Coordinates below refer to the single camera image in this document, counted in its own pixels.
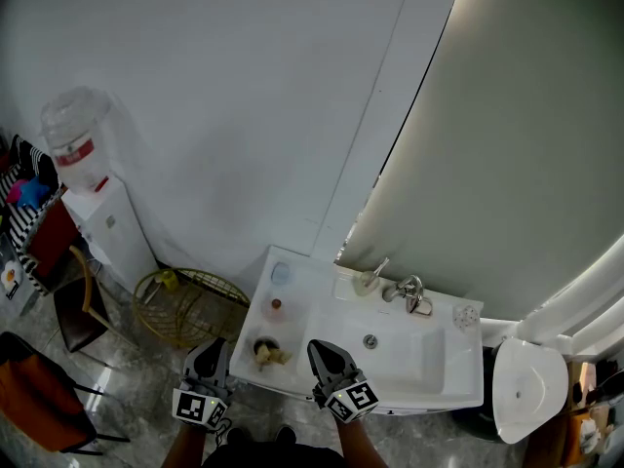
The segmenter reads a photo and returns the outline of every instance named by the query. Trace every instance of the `faucet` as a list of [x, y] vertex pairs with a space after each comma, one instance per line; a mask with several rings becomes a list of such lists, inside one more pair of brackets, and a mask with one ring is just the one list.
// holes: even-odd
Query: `faucet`
[[424, 291], [425, 287], [422, 281], [420, 281], [420, 278], [411, 274], [403, 281], [386, 288], [381, 294], [381, 297], [388, 303], [397, 296], [405, 298], [408, 303], [408, 312], [411, 313], [420, 305]]

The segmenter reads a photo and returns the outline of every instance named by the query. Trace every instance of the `sink basin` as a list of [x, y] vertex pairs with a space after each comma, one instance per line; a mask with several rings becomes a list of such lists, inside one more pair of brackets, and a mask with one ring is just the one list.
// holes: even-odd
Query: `sink basin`
[[[286, 263], [288, 281], [274, 284], [275, 265]], [[230, 361], [230, 373], [250, 383], [312, 400], [316, 384], [307, 356], [311, 339], [326, 340], [347, 350], [377, 390], [374, 412], [393, 414], [418, 410], [450, 410], [483, 402], [483, 361], [479, 323], [460, 329], [457, 310], [483, 304], [425, 291], [433, 304], [430, 317], [408, 314], [396, 298], [386, 303], [381, 292], [391, 281], [365, 297], [353, 290], [359, 273], [272, 247], [266, 258], [252, 305]], [[276, 311], [271, 300], [282, 302]], [[254, 343], [271, 337], [292, 353], [283, 366], [260, 367]]]

